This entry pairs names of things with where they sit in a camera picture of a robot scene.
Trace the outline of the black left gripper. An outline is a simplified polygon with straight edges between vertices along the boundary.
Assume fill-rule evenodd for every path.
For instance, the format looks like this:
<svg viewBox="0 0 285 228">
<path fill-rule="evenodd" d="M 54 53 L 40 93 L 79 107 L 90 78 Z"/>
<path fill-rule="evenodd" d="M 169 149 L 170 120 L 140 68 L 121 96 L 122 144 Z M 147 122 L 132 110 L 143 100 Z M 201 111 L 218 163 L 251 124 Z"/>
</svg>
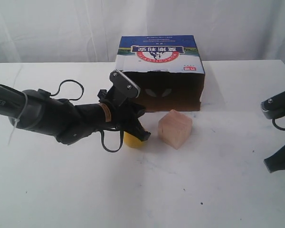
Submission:
<svg viewBox="0 0 285 228">
<path fill-rule="evenodd" d="M 56 137 L 58 142 L 70 145 L 104 130 L 127 132 L 141 142 L 149 139 L 151 133 L 138 120 L 145 113 L 144 106 L 134 103 L 117 89 L 101 89 L 97 96 L 97 104 L 74 106 L 79 119 L 72 119 L 67 128 Z"/>
</svg>

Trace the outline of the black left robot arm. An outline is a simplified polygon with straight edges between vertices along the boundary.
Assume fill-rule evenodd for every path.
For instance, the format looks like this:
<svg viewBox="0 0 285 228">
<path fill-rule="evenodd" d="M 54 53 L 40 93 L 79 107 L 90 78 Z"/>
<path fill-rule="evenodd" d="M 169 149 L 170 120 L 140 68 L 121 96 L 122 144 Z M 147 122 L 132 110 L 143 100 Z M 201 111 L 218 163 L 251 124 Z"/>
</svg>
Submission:
<svg viewBox="0 0 285 228">
<path fill-rule="evenodd" d="M 18 129 L 52 136 L 66 145 L 104 131 L 128 133 L 144 142 L 151 135 L 139 121 L 145 108 L 130 100 L 139 93 L 137 85 L 126 83 L 100 90 L 96 104 L 74 105 L 42 89 L 18 91 L 0 84 L 0 115 Z"/>
</svg>

